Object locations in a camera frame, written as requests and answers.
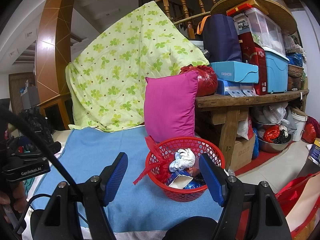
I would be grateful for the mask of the light blue fashion box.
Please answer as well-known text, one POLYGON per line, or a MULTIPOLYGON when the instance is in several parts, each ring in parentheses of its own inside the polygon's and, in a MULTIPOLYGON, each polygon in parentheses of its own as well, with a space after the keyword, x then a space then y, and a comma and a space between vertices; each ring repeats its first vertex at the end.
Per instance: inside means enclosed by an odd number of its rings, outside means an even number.
POLYGON ((239 61, 212 62, 211 67, 218 79, 239 83, 258 83, 259 70, 257 65, 239 61))

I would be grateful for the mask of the navy blue bag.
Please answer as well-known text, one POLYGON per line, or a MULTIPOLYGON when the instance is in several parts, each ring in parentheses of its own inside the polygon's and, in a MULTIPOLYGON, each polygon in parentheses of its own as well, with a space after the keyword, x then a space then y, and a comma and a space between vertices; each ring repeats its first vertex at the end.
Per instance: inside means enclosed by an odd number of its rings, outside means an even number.
POLYGON ((215 14, 205 16, 197 26, 203 46, 210 53, 209 62, 242 61, 238 34, 232 17, 215 14))

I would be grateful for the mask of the red plastic mesh basket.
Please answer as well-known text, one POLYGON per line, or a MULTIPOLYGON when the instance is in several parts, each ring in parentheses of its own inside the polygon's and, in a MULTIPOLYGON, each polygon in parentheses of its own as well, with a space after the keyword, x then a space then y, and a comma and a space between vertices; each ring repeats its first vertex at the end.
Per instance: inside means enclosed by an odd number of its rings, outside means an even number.
MULTIPOLYGON (((197 137, 178 137, 178 138, 171 138, 157 144, 159 145, 161 151, 164 154, 170 153, 173 156, 175 156, 176 151, 179 150, 180 148, 183 148, 183 149, 190 148, 195 154, 195 164, 191 168, 184 169, 184 171, 187 171, 192 177, 196 179, 197 182, 203 183, 203 186, 199 188, 190 189, 190 190, 173 189, 165 185, 165 183, 159 182, 155 178, 155 174, 157 174, 158 172, 157 170, 152 170, 147 174, 149 178, 163 190, 165 195, 174 201, 190 202, 192 200, 196 200, 207 189, 206 183, 204 182, 204 179, 202 177, 202 174, 199 168, 199 159, 201 155, 203 154, 208 155, 209 159, 216 166, 220 168, 225 167, 225 159, 220 149, 214 144, 212 144, 211 142, 208 142, 204 139, 197 138, 197 137)), ((152 158, 153 157, 149 152, 147 155, 145 164, 151 163, 152 158)))

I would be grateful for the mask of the magenta pillow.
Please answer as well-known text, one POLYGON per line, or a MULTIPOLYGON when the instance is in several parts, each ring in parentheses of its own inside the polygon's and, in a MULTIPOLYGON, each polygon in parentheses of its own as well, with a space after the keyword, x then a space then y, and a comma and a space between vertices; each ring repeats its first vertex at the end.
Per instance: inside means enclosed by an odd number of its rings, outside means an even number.
POLYGON ((196 72, 146 77, 144 123, 155 142, 195 134, 196 72))

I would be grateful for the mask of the blue white tissue pack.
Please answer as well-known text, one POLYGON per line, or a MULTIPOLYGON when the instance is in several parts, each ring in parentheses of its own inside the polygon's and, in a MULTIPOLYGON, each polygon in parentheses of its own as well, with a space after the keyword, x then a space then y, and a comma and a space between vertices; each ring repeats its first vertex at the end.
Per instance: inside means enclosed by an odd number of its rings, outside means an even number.
POLYGON ((257 96, 251 83, 232 82, 221 79, 218 79, 217 94, 230 95, 233 98, 257 96))

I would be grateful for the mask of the red shiny plastic bag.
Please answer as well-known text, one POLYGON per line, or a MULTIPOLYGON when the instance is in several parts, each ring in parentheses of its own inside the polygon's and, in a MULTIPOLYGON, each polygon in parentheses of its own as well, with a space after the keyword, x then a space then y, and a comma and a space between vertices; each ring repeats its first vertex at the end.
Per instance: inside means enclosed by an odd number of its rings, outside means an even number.
POLYGON ((196 97, 212 95, 217 91, 217 75, 212 67, 205 65, 192 66, 190 64, 182 67, 180 74, 187 72, 197 73, 198 89, 196 97))

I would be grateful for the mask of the green clover quilt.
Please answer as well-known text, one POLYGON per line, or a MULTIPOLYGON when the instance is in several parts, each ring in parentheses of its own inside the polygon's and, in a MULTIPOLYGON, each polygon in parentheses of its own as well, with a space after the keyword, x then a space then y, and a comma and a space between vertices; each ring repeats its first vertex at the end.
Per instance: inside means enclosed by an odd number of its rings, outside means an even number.
POLYGON ((115 132, 140 125, 146 77, 207 64, 160 7, 146 3, 107 28, 66 67, 73 103, 70 128, 115 132))

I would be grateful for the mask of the red mesh ribbon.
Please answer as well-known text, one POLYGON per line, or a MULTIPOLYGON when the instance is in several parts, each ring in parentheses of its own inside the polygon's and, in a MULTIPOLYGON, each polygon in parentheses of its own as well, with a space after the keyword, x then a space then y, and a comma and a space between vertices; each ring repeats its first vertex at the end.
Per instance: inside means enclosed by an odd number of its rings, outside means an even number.
POLYGON ((169 164, 174 160, 174 156, 170 153, 164 154, 151 136, 145 137, 145 141, 153 158, 151 163, 145 165, 144 170, 138 178, 133 181, 133 184, 136 185, 152 170, 157 170, 158 172, 155 174, 155 178, 159 182, 165 183, 170 177, 169 164))

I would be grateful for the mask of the red shopping bag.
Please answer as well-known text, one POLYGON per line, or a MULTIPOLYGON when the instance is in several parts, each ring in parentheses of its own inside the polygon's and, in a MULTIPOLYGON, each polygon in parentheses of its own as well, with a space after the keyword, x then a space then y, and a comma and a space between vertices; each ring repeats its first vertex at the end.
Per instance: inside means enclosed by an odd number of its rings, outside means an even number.
POLYGON ((259 183, 244 208, 236 239, 319 239, 319 172, 289 182, 278 193, 259 183))

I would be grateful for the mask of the white tissue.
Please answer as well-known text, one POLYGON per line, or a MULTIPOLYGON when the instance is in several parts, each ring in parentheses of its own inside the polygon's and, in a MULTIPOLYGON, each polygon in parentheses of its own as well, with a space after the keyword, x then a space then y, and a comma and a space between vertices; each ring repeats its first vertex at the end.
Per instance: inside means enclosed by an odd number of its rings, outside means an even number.
POLYGON ((175 160, 169 165, 169 171, 182 171, 186 168, 191 168, 195 164, 195 154, 190 148, 180 148, 175 153, 175 160))

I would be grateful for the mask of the round bamboo tray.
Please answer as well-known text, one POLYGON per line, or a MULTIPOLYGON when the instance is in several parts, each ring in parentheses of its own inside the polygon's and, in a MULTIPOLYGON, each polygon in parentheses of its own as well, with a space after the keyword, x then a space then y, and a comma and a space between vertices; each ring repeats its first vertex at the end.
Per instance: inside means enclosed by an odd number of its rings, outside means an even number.
MULTIPOLYGON (((220 0, 210 10, 210 14, 226 14, 226 11, 247 0, 220 0)), ((268 12, 268 17, 272 19, 282 31, 294 34, 298 28, 295 18, 286 7, 273 0, 255 0, 268 12)))

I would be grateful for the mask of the wooden table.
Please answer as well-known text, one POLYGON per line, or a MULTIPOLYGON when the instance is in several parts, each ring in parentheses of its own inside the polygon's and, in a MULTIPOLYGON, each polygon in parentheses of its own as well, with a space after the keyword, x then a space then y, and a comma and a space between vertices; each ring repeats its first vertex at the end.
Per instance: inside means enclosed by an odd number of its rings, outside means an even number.
POLYGON ((308 93, 309 90, 304 89, 239 98, 219 94, 198 97, 195 101, 196 130, 208 141, 219 143, 225 166, 228 168, 231 164, 238 123, 246 119, 249 108, 299 99, 304 111, 308 93))

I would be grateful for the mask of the blue plastic storage bin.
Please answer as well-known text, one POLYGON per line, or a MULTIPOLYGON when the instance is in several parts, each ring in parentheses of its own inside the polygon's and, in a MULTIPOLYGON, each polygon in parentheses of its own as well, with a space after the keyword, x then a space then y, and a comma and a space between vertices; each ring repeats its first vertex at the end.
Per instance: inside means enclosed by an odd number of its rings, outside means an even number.
POLYGON ((267 92, 285 93, 288 82, 289 59, 279 52, 263 47, 267 67, 267 92))

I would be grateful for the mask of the cardboard box under table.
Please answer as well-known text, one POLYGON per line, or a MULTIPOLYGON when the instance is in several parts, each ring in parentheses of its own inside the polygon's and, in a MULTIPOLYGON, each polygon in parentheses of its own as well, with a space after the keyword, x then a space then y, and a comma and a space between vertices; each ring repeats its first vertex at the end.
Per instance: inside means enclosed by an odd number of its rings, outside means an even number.
POLYGON ((252 160, 255 136, 250 140, 239 139, 235 141, 231 164, 229 168, 234 172, 249 164, 252 160))

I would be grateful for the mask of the brown wooden pillar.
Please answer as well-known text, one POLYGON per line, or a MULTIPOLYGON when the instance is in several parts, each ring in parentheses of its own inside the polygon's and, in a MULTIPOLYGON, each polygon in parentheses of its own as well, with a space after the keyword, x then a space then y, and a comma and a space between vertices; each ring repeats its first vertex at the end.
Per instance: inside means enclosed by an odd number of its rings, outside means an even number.
POLYGON ((46 0, 36 40, 35 72, 40 111, 55 107, 64 129, 71 123, 66 101, 71 96, 65 68, 71 62, 71 22, 75 0, 46 0))

